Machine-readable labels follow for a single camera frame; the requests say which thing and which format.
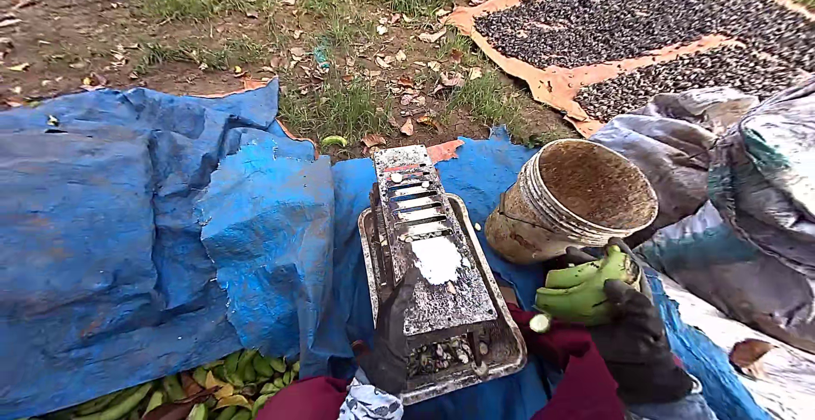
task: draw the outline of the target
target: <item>brown sheet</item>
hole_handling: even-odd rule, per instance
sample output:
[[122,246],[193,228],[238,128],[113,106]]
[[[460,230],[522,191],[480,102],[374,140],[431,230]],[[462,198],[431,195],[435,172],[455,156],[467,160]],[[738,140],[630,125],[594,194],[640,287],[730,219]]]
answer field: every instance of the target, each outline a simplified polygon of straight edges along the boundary
[[[806,8],[790,0],[775,0],[785,7],[802,12],[805,16],[815,20],[815,15]],[[594,84],[606,79],[614,78],[620,73],[645,67],[659,62],[672,61],[683,54],[690,54],[700,50],[708,50],[725,44],[741,44],[736,40],[721,35],[702,37],[688,46],[668,46],[652,50],[648,55],[605,64],[593,64],[574,69],[566,69],[550,65],[545,69],[538,69],[513,57],[506,57],[495,50],[477,30],[474,29],[474,18],[486,12],[498,11],[517,5],[520,0],[488,0],[475,7],[456,7],[448,17],[445,24],[455,25],[464,35],[469,36],[481,50],[504,72],[517,78],[522,78],[529,84],[532,97],[556,109],[565,111],[565,119],[572,123],[584,137],[597,132],[603,123],[590,118],[585,110],[574,101],[577,92],[582,86]]]

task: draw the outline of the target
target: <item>patterned sleeve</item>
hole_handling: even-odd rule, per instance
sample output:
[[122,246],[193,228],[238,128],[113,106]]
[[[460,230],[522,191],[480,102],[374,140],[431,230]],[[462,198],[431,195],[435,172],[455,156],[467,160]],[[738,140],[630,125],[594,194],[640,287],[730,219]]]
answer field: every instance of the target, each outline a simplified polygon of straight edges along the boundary
[[402,401],[367,381],[360,373],[351,381],[338,420],[400,420],[404,410]]

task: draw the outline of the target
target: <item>gloved hand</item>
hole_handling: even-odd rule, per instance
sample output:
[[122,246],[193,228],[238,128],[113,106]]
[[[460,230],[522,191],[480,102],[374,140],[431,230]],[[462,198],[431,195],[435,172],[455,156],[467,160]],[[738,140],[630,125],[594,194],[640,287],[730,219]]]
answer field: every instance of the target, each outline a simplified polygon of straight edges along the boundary
[[[609,242],[631,256],[641,269],[646,267],[622,240],[613,238]],[[571,263],[593,260],[574,247],[566,249],[564,258]],[[603,290],[613,306],[612,322],[588,330],[618,384],[619,398],[626,404],[641,404],[667,403],[685,397],[693,381],[677,366],[658,310],[648,297],[623,281],[607,280]]]
[[408,380],[408,338],[404,334],[405,309],[413,300],[419,280],[419,269],[407,269],[377,315],[370,352],[357,357],[357,362],[373,386],[398,395]]

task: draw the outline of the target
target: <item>pile of green bananas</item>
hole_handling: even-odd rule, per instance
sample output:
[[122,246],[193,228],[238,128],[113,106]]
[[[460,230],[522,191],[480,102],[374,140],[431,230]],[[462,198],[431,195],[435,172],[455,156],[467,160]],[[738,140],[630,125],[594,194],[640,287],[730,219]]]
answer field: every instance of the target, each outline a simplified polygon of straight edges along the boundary
[[166,404],[179,409],[191,405],[188,420],[252,420],[271,396],[297,380],[299,372],[300,361],[287,364],[284,358],[263,356],[257,350],[239,350],[191,371],[46,414],[42,420],[140,420]]

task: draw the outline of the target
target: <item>maroon sleeve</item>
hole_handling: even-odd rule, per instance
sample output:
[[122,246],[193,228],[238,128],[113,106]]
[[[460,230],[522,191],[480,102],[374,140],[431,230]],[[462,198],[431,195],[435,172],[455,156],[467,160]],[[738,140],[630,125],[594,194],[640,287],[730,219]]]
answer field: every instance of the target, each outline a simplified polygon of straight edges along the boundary
[[255,420],[337,420],[348,382],[340,378],[298,380],[269,398]]
[[623,402],[617,383],[597,352],[592,336],[582,325],[553,321],[546,333],[536,333],[529,321],[536,315],[509,304],[530,353],[560,366],[563,379],[552,399],[532,420],[623,420]]

